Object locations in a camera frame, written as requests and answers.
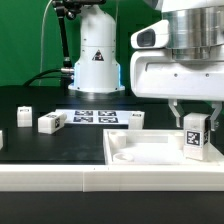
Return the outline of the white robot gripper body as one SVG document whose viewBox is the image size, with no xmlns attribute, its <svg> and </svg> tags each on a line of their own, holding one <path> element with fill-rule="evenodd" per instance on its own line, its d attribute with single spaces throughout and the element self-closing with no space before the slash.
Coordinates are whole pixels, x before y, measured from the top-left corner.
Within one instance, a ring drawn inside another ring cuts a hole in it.
<svg viewBox="0 0 224 224">
<path fill-rule="evenodd" d="M 136 51 L 130 80 L 137 97 L 224 101 L 224 49 L 196 61 L 175 61 L 166 49 Z"/>
</svg>

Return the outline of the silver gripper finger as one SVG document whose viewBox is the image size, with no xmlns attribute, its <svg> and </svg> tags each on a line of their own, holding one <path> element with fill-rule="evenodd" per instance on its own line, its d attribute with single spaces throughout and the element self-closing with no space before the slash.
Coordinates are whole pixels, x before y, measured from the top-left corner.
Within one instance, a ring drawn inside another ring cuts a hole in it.
<svg viewBox="0 0 224 224">
<path fill-rule="evenodd" d="M 211 130 L 215 131 L 219 126 L 217 118 L 222 111 L 222 102 L 221 101 L 215 101 L 211 104 L 211 107 L 213 109 L 212 115 L 210 117 Z"/>
<path fill-rule="evenodd" d="M 178 128 L 180 128 L 181 127 L 180 118 L 182 116 L 181 106 L 178 104 L 178 101 L 176 99 L 169 99 L 168 105 L 169 105 L 169 108 L 171 109 L 173 115 L 176 118 L 176 126 Z"/>
</svg>

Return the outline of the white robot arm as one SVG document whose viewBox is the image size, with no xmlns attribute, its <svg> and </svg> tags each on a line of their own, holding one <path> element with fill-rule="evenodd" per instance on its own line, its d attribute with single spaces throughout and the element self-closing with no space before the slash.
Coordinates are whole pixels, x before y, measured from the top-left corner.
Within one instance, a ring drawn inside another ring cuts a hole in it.
<svg viewBox="0 0 224 224">
<path fill-rule="evenodd" d="M 162 19 L 131 36 L 130 81 L 138 97 L 212 103 L 210 128 L 224 103 L 224 0 L 144 0 Z M 71 90 L 92 97 L 121 90 L 115 21 L 94 3 L 81 13 L 81 52 Z"/>
</svg>

